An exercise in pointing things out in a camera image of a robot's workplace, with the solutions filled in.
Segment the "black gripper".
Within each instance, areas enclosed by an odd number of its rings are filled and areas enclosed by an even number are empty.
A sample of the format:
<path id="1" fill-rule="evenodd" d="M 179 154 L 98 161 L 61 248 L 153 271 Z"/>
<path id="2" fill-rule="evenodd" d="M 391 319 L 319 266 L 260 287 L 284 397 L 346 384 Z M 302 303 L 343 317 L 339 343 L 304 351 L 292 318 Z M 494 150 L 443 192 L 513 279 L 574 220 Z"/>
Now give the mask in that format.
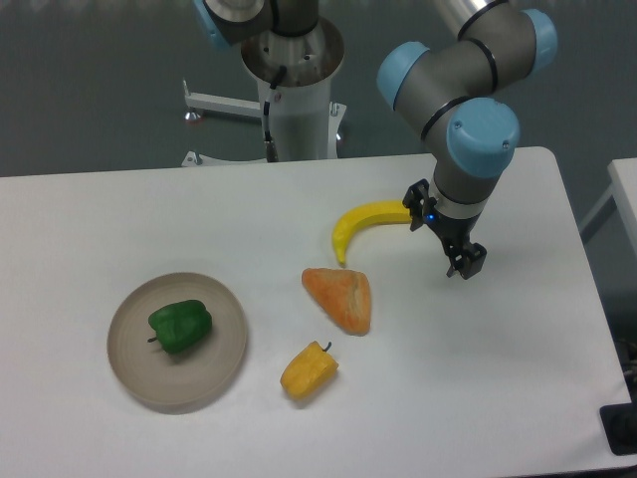
<path id="1" fill-rule="evenodd" d="M 468 280 L 482 270 L 487 249 L 470 240 L 478 215 L 457 219 L 440 212 L 437 209 L 438 202 L 429 196 L 429 182 L 426 179 L 408 187 L 402 204 L 409 212 L 411 231 L 427 225 L 441 241 L 450 263 L 446 273 L 448 278 L 459 274 L 462 279 Z"/>

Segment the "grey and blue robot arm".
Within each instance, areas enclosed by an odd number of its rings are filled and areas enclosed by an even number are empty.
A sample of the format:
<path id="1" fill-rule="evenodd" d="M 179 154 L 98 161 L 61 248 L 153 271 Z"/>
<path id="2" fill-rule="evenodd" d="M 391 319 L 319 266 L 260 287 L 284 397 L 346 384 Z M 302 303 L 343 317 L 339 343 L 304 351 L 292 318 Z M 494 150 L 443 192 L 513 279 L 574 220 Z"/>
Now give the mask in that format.
<path id="1" fill-rule="evenodd" d="M 198 1 L 206 38 L 238 46 L 258 86 L 257 115 L 269 162 L 325 159 L 330 83 L 344 58 L 337 28 L 315 1 Z M 441 51 L 407 42 L 381 63 L 376 84 L 436 163 L 403 203 L 413 228 L 440 240 L 451 274 L 476 275 L 486 249 L 470 234 L 520 139 L 515 113 L 494 93 L 549 65 L 557 51 L 550 18 L 507 1 L 439 1 L 456 41 Z"/>

